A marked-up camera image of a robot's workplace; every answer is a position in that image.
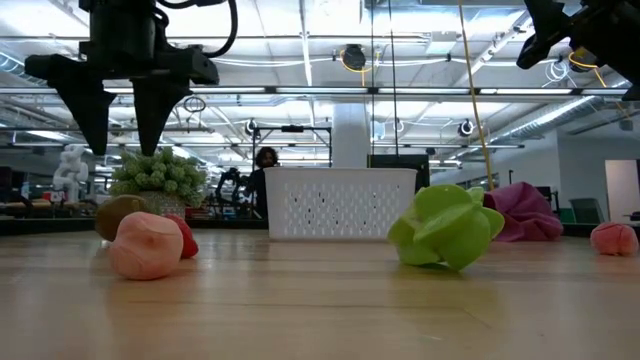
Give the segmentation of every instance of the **person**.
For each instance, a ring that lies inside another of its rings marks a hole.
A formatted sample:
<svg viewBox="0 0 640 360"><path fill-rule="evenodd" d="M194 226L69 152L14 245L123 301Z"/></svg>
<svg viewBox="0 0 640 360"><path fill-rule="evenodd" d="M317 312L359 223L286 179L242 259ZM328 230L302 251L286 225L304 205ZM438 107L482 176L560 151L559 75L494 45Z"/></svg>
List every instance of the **person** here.
<svg viewBox="0 0 640 360"><path fill-rule="evenodd" d="M267 182L264 169L278 166L278 153L271 147L263 147L256 155L255 162L258 170L251 173L245 196L256 193L255 210L261 218L266 219L269 217L269 209L267 206Z"/></svg>

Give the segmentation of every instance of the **wooden table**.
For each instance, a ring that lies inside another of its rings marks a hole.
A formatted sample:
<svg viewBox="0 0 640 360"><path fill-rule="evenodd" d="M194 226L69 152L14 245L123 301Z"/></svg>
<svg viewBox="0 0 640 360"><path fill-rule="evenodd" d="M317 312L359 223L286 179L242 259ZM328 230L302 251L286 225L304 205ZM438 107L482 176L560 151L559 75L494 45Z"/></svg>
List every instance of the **wooden table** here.
<svg viewBox="0 0 640 360"><path fill-rule="evenodd" d="M2 359L635 359L640 262L585 239L494 244L462 274L381 243L199 231L197 260L130 282L93 233L0 239Z"/></svg>

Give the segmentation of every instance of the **kiwi toy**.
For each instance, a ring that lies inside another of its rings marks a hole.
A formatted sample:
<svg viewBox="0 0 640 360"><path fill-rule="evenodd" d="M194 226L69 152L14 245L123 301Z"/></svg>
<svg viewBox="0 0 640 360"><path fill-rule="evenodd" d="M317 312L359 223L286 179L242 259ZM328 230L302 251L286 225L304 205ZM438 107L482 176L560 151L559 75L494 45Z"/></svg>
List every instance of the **kiwi toy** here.
<svg viewBox="0 0 640 360"><path fill-rule="evenodd" d="M135 195L121 195L106 201L96 212L96 232L107 241L114 241L120 222L134 212L150 213L147 201Z"/></svg>

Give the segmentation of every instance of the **pink fabric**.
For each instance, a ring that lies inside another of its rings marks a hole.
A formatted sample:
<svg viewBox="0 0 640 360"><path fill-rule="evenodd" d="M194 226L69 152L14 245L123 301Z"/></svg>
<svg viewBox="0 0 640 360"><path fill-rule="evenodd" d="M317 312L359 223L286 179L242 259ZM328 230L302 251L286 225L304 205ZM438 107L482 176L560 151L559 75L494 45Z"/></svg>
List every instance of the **pink fabric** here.
<svg viewBox="0 0 640 360"><path fill-rule="evenodd" d="M604 223L591 232L591 245L602 255L635 256L638 237L628 225Z"/></svg>
<svg viewBox="0 0 640 360"><path fill-rule="evenodd" d="M505 219L504 229L495 241L554 241L564 230L549 202L527 183L485 194L484 206L500 212Z"/></svg>
<svg viewBox="0 0 640 360"><path fill-rule="evenodd" d="M113 270L131 280L169 275L181 254L182 232L175 221L143 212L122 219L108 251Z"/></svg>

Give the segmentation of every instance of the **potted plant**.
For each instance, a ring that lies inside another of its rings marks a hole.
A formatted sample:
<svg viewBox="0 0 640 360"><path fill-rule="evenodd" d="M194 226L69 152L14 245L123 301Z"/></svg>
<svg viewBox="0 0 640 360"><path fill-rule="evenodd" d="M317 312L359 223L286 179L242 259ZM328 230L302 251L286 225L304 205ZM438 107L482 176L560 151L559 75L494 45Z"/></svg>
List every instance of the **potted plant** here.
<svg viewBox="0 0 640 360"><path fill-rule="evenodd" d="M198 171L196 159L175 156L170 147L151 157L125 152L122 163L113 174L113 196L138 195L157 214L183 218L186 205L199 207L204 199L206 173Z"/></svg>

